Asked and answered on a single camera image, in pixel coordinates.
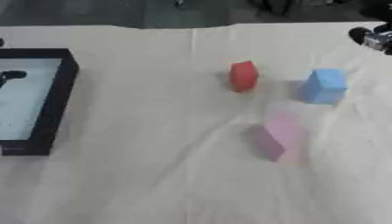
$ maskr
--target pink cube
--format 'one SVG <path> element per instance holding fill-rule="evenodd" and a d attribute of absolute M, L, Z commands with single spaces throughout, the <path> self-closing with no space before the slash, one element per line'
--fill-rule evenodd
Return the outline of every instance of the pink cube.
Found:
<path fill-rule="evenodd" d="M 305 132 L 287 115 L 269 119 L 259 133 L 259 144 L 265 156 L 276 162 L 286 152 L 296 154 L 304 141 Z"/>

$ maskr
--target black frame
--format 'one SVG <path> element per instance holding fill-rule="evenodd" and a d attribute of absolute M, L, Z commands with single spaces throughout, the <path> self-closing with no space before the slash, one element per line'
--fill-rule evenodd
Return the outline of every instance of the black frame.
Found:
<path fill-rule="evenodd" d="M 51 152 L 79 65 L 68 49 L 0 49 L 1 59 L 61 59 L 59 69 L 27 140 L 0 140 L 3 156 L 47 156 Z"/>

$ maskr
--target black object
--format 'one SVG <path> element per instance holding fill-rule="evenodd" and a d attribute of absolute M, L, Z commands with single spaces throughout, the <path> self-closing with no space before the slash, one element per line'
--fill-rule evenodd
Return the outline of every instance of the black object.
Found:
<path fill-rule="evenodd" d="M 361 14 L 384 21 L 372 31 L 364 27 L 353 28 L 348 34 L 359 44 L 392 55 L 392 3 L 367 3 Z"/>
<path fill-rule="evenodd" d="M 23 79 L 27 76 L 25 71 L 5 71 L 0 73 L 0 88 L 5 84 L 5 82 L 14 79 Z"/>
<path fill-rule="evenodd" d="M 61 59 L 52 86 L 27 140 L 0 140 L 3 156 L 47 156 L 74 86 L 79 66 L 68 49 L 0 49 L 0 59 Z M 22 71 L 3 76 L 21 78 Z"/>
<path fill-rule="evenodd" d="M 277 16 L 284 16 L 294 4 L 294 0 L 248 0 L 260 11 L 269 11 Z"/>

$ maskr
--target white cloth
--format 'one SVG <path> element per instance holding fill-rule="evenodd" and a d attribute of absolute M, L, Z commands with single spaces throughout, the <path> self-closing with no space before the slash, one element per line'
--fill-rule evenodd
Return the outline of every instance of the white cloth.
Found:
<path fill-rule="evenodd" d="M 7 224 L 385 224 L 392 221 L 392 58 L 356 45 L 374 23 L 197 30 L 1 28 L 8 47 L 68 47 L 81 71 L 50 157 L 0 159 Z M 230 65 L 253 60 L 253 94 Z M 291 89 L 346 71 L 338 106 Z M 259 156 L 251 132 L 277 111 L 310 133 L 300 165 Z"/>

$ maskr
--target white paper inside frame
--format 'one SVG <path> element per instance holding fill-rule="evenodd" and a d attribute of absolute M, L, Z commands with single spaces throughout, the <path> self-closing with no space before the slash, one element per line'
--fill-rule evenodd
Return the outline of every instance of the white paper inside frame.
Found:
<path fill-rule="evenodd" d="M 23 79 L 0 88 L 0 140 L 27 140 L 38 119 L 61 59 L 0 59 L 0 72 L 21 70 Z"/>

